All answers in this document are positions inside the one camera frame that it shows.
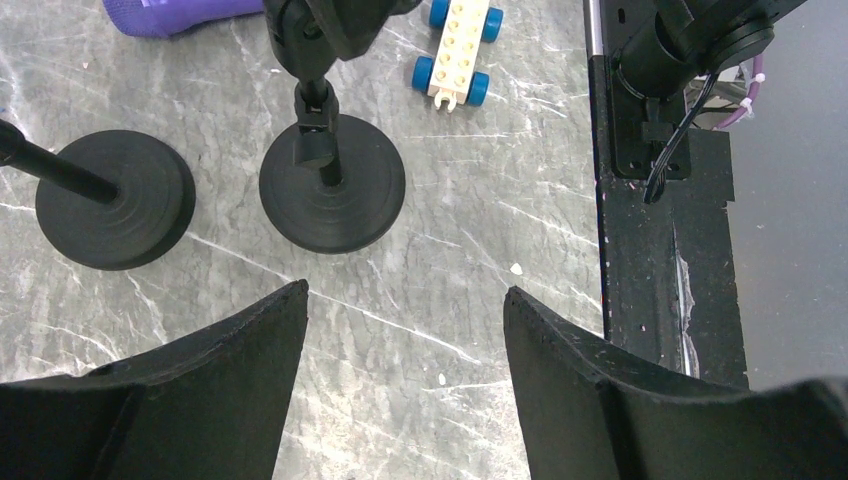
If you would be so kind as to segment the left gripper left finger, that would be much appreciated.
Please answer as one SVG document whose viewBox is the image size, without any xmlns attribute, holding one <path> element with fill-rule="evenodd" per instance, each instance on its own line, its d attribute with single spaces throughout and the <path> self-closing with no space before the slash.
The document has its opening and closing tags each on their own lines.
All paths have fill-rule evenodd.
<svg viewBox="0 0 848 480">
<path fill-rule="evenodd" d="M 269 479 L 303 350 L 308 283 L 83 376 L 1 387 L 5 479 Z"/>
</svg>

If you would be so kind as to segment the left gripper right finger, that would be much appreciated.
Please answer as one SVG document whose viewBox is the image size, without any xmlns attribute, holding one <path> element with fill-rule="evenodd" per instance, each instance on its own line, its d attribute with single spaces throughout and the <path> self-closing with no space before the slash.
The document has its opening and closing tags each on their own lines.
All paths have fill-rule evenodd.
<svg viewBox="0 0 848 480">
<path fill-rule="evenodd" d="M 847 382 L 766 391 L 641 359 L 513 287 L 504 335 L 535 479 L 843 479 Z"/>
</svg>

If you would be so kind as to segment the black round-base stand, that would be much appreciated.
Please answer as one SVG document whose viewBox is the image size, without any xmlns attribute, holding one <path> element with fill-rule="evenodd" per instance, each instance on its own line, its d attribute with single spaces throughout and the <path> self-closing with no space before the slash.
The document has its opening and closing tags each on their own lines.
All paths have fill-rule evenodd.
<svg viewBox="0 0 848 480">
<path fill-rule="evenodd" d="M 296 121 L 271 144 L 259 176 L 263 209 L 293 244 L 345 254 L 378 241 L 394 224 L 406 177 L 394 143 L 376 126 L 344 115 L 326 75 L 337 60 L 364 55 L 387 20 L 415 1 L 266 1 L 272 51 L 297 84 Z"/>
<path fill-rule="evenodd" d="M 1 164 L 38 178 L 42 233 L 60 254 L 93 269 L 129 270 L 159 259 L 194 214 L 189 166 L 144 133 L 100 131 L 52 153 L 2 121 Z"/>
</svg>

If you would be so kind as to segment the purple microphone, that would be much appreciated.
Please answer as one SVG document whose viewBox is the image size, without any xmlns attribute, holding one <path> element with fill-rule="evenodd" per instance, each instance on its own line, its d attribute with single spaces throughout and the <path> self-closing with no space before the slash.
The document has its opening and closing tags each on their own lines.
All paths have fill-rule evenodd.
<svg viewBox="0 0 848 480">
<path fill-rule="evenodd" d="M 168 38 L 197 25 L 263 11 L 261 0 L 103 0 L 115 27 L 142 38 Z"/>
</svg>

